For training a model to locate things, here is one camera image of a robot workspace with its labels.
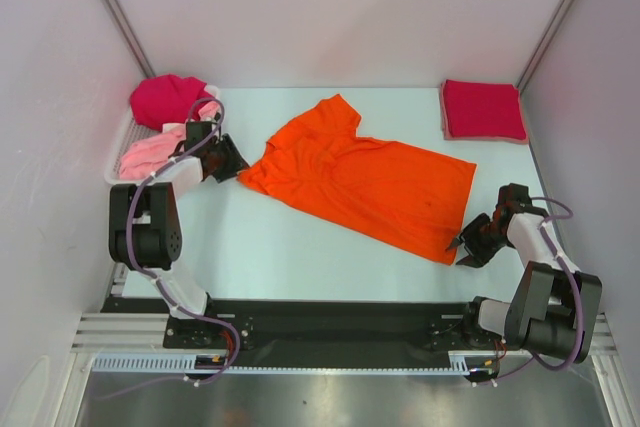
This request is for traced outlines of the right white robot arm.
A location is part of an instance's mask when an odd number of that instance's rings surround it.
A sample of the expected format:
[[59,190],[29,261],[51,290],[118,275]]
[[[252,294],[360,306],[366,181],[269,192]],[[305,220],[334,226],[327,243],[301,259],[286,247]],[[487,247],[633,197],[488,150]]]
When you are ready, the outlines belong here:
[[476,297],[461,323],[463,340],[484,348],[495,338],[528,351],[551,371],[581,363],[589,353],[599,315],[602,282],[582,272],[553,233],[553,222],[573,216],[566,209],[552,215],[534,205],[529,188],[508,184],[499,189],[495,210],[482,213],[454,236],[447,247],[462,247],[457,264],[479,269],[503,248],[515,250],[523,274],[509,302]]

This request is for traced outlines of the orange t shirt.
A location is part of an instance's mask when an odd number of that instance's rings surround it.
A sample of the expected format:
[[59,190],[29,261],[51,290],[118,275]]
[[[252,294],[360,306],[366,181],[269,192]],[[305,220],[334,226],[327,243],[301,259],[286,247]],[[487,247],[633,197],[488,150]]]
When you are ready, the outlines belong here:
[[361,137],[339,94],[293,118],[241,172],[245,187],[427,260],[451,265],[476,166]]

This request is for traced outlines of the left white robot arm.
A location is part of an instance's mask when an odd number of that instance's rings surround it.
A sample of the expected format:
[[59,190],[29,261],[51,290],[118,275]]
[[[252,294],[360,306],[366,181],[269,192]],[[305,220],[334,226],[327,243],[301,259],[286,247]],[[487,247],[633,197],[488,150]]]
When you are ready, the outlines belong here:
[[222,132],[221,121],[188,122],[185,138],[165,160],[141,179],[115,184],[109,192],[111,258],[145,278],[172,318],[189,319],[185,332],[202,347],[219,339],[221,323],[206,313],[209,294],[181,260],[178,200],[209,177],[221,183],[247,167],[232,138]]

